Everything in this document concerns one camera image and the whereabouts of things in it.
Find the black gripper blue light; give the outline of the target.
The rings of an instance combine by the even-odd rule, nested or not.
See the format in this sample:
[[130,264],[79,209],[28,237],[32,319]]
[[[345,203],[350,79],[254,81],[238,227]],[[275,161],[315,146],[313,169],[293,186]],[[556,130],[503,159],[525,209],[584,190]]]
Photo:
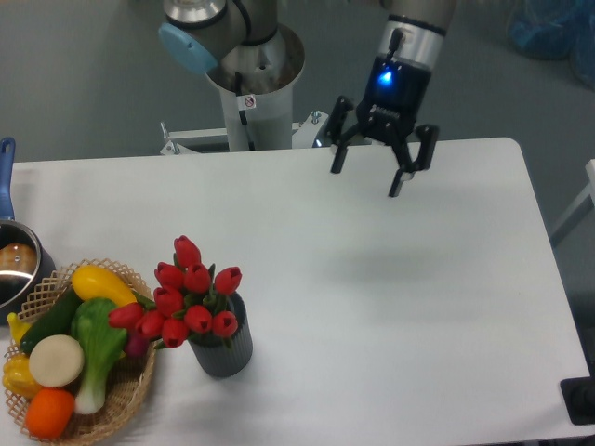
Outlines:
[[440,133],[437,125],[420,125],[415,129],[419,150],[411,158],[407,138],[413,133],[417,113],[430,82],[431,72],[403,61],[375,59],[368,77],[364,96],[355,109],[357,122],[343,129],[348,115],[354,110],[353,102],[339,96],[329,116],[329,137],[337,147],[330,168],[340,174],[351,141],[362,135],[391,146],[399,168],[389,196],[396,198],[403,183],[416,172],[429,170]]

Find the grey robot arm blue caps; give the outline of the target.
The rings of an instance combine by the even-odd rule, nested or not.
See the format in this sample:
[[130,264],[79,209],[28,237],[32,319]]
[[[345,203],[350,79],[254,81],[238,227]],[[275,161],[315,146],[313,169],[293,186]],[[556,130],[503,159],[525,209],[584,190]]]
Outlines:
[[[359,103],[337,99],[313,139],[331,145],[339,173],[349,145],[369,138],[389,146],[398,168],[390,187],[429,169],[439,129],[417,113],[454,15],[452,1],[384,1],[388,20]],[[273,1],[166,1],[159,39],[186,70],[218,89],[231,151],[294,145],[293,87],[304,68],[304,47],[278,20]]]

